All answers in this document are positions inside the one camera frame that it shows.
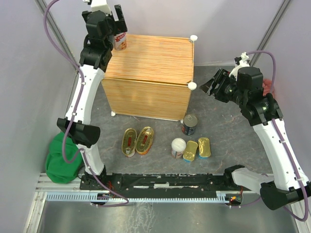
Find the tall white-lid can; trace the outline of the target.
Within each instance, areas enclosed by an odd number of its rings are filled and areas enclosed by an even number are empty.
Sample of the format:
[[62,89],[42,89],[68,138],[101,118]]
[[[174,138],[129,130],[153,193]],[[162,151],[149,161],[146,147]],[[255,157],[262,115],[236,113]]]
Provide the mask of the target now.
[[172,143],[172,157],[175,159],[179,159],[183,156],[184,150],[186,148],[186,141],[182,138],[175,138]]
[[126,32],[119,33],[114,36],[114,49],[115,50],[125,50],[127,48],[127,41],[126,41]]

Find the wooden cube cabinet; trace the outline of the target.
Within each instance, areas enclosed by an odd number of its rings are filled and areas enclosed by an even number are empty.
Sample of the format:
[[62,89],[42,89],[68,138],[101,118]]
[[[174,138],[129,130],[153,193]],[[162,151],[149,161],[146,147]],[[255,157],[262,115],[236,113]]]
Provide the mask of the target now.
[[128,34],[126,49],[113,51],[102,79],[111,115],[182,121],[196,88],[196,40]]

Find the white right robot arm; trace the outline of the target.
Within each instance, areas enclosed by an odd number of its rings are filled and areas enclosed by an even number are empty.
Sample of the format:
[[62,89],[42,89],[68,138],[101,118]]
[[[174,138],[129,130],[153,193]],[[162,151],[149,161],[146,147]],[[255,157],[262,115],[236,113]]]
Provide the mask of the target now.
[[236,72],[219,69],[213,78],[201,85],[206,94],[224,103],[237,104],[242,115],[259,137],[273,174],[268,177],[242,165],[225,169],[223,184],[229,190],[246,187],[260,195],[271,210],[306,200],[311,183],[295,158],[288,141],[285,122],[273,95],[264,94],[263,74],[256,67],[242,67]]

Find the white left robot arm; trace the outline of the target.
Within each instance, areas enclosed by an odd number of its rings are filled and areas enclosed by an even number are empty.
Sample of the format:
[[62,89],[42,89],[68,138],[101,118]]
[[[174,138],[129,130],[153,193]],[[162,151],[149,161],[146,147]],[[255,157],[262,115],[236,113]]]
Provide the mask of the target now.
[[105,165],[101,161],[98,140],[101,130],[92,126],[91,110],[97,88],[104,78],[112,57],[115,37],[128,31],[121,5],[115,5],[114,17],[106,1],[93,0],[91,10],[84,11],[87,35],[79,60],[79,79],[71,105],[64,118],[57,120],[57,126],[70,138],[82,154],[86,173],[93,175],[91,184],[96,189],[107,185]]

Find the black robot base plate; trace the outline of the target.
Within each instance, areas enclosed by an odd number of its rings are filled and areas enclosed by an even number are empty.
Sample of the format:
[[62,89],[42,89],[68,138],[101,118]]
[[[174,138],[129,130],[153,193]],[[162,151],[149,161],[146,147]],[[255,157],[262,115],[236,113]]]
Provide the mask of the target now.
[[224,174],[120,174],[100,177],[108,188],[126,198],[214,198],[217,191],[248,191]]

